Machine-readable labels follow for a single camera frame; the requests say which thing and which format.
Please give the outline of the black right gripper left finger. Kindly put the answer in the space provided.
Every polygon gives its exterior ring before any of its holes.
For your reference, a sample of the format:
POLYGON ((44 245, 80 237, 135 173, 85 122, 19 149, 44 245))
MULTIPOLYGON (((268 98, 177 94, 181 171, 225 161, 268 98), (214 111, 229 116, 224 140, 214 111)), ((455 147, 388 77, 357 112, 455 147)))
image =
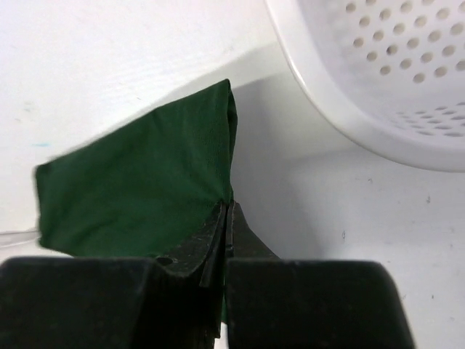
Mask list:
POLYGON ((227 206, 157 257, 13 257, 1 265, 3 348, 212 348, 227 206))

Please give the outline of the dark green t-shirt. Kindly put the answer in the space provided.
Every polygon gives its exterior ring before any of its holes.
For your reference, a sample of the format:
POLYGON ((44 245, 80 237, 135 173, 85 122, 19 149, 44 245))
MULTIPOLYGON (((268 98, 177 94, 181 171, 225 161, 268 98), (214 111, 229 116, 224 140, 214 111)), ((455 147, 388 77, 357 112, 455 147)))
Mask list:
POLYGON ((39 243, 73 257, 157 257, 233 199, 228 80, 36 167, 39 243))

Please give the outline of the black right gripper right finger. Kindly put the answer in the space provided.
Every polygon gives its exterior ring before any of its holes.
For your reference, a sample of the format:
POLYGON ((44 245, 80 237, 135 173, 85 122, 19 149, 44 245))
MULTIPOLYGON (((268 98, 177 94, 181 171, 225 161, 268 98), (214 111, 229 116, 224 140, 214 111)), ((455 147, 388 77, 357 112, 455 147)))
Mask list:
POLYGON ((396 284, 378 262, 284 260, 232 203, 225 297, 231 348, 413 348, 396 284))

